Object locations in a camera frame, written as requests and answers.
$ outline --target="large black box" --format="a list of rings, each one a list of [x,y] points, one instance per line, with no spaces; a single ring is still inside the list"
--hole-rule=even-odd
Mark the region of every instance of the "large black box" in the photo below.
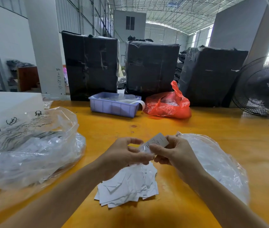
[[[182,68],[179,90],[190,106],[228,107],[233,87],[248,51],[189,48]]]
[[[100,92],[117,92],[119,40],[62,31],[70,97],[88,101]]]
[[[147,96],[171,91],[180,45],[126,43],[125,93]]]

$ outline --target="pile of white tags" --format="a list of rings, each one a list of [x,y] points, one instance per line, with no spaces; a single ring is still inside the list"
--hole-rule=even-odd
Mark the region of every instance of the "pile of white tags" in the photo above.
[[[168,145],[166,138],[160,133],[139,147],[141,152],[150,152],[149,145],[155,143],[163,147]],[[98,185],[95,200],[101,206],[108,205],[113,208],[126,202],[137,202],[153,195],[159,194],[155,181],[157,169],[151,162],[148,165],[133,165],[121,169],[112,179],[103,181]]]

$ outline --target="plastic bag with printed text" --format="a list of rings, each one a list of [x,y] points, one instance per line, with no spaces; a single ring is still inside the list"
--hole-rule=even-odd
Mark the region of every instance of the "plastic bag with printed text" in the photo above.
[[[226,154],[217,142],[201,134],[178,132],[176,136],[188,141],[206,172],[243,203],[249,203],[250,190],[246,170],[231,155]]]
[[[33,196],[75,165],[86,147],[78,127],[76,115],[63,107],[0,122],[0,211]]]
[[[174,92],[154,94],[146,98],[145,113],[178,119],[191,117],[190,101],[182,95],[176,81],[172,81],[171,85]]]

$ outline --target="hand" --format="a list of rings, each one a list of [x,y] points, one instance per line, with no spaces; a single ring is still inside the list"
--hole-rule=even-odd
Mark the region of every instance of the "hand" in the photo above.
[[[105,168],[105,180],[111,179],[121,169],[133,165],[143,163],[148,165],[149,161],[153,160],[155,155],[148,153],[139,153],[139,149],[129,144],[143,144],[144,142],[138,138],[118,138],[109,148],[103,153],[98,160],[102,167]]]
[[[181,179],[189,184],[193,175],[205,170],[187,140],[176,136],[166,136],[166,139],[169,142],[166,148],[156,144],[149,146],[151,152],[157,155],[154,161],[174,166]]]

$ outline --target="person's left hand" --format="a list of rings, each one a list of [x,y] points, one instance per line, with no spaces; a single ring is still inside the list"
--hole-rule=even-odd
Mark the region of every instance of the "person's left hand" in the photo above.
[[[101,162],[105,170],[105,180],[111,179],[121,169],[133,165],[143,163],[147,165],[153,160],[155,155],[139,152],[138,148],[129,146],[129,144],[143,144],[144,142],[138,138],[118,138],[109,148],[103,153],[98,160]]]

